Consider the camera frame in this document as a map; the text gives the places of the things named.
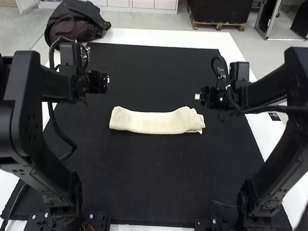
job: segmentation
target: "black backpack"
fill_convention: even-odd
[[[65,20],[84,21],[88,24],[86,38],[75,38],[79,42],[88,42],[103,37],[103,31],[111,27],[111,23],[103,20],[100,15],[100,8],[90,1],[63,0],[50,16],[46,29],[45,40],[50,46],[53,42],[51,39],[51,28]]]

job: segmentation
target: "white table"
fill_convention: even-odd
[[[95,42],[160,46],[160,47],[183,47],[200,49],[219,49],[227,63],[245,61],[240,50],[229,33],[223,32],[195,32],[195,31],[166,31],[166,30],[138,30],[138,29],[111,29],[103,39]],[[60,63],[60,54],[55,54],[55,64]],[[250,70],[250,80],[256,81],[256,77]],[[284,125],[281,121],[272,121],[267,113],[258,115],[246,115],[251,131],[257,145],[266,160],[279,141]],[[46,126],[49,120],[47,106],[43,103],[43,124]],[[10,173],[0,170],[0,211],[4,209],[18,178]],[[291,225],[295,227],[299,222],[302,212],[307,203],[308,174],[306,174],[285,196],[283,206],[289,217]],[[7,230],[23,231],[26,221],[10,221]],[[150,227],[112,225],[111,230],[119,231],[180,231],[192,230],[173,227]]]

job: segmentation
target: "cream towel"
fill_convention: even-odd
[[[203,115],[189,107],[173,112],[134,112],[117,106],[111,113],[109,128],[144,134],[182,134],[205,128]]]

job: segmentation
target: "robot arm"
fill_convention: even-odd
[[[35,51],[0,56],[0,169],[40,192],[63,230],[78,230],[81,182],[47,146],[41,103],[77,103],[87,93],[105,93],[109,79],[99,71],[81,71],[79,44],[61,44],[60,51],[60,73],[41,66]]]
[[[209,109],[239,114],[264,111],[285,112],[289,116],[280,141],[261,169],[247,179],[238,194],[237,227],[272,230],[271,217],[295,183],[308,171],[308,48],[285,51],[285,63],[254,83],[249,82],[249,63],[231,63],[230,75],[214,67],[216,87],[201,88],[200,104]],[[287,99],[288,106],[270,105]]]

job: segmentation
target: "metal frame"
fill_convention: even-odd
[[[306,41],[306,39],[302,39],[302,38],[270,38],[270,32],[271,32],[271,30],[272,30],[272,28],[273,28],[273,25],[274,25],[274,21],[275,21],[275,19],[276,19],[276,15],[277,15],[277,13],[278,13],[278,11],[279,11],[279,8],[280,8],[280,4],[281,4],[281,1],[282,0],[277,0],[277,2],[276,2],[276,5],[275,5],[275,8],[274,8],[274,11],[273,11],[273,14],[272,14],[272,16],[271,16],[271,18],[270,18],[270,20],[269,20],[269,24],[268,24],[268,29],[267,29],[267,31],[266,31],[266,33],[264,33],[260,28],[259,28],[259,21],[260,21],[260,18],[261,18],[261,15],[262,15],[262,12],[263,12],[263,10],[264,10],[264,5],[266,4],[265,2],[266,2],[266,0],[263,0],[262,1],[262,3],[261,3],[261,5],[260,5],[260,10],[259,10],[259,14],[258,14],[258,16],[257,16],[257,20],[256,20],[256,24],[255,24],[255,30],[258,32],[258,34],[264,39],[264,40],[271,40],[271,41]]]

